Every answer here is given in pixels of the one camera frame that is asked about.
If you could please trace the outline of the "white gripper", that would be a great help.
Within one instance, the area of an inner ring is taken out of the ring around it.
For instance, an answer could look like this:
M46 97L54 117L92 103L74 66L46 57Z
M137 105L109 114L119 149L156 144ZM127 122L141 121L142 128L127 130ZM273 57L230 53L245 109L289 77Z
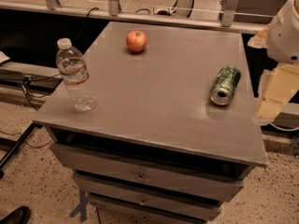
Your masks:
M248 46L266 49L279 62L272 71L264 69L259 81L256 121L274 121L299 91L299 0L287 0L277 15Z

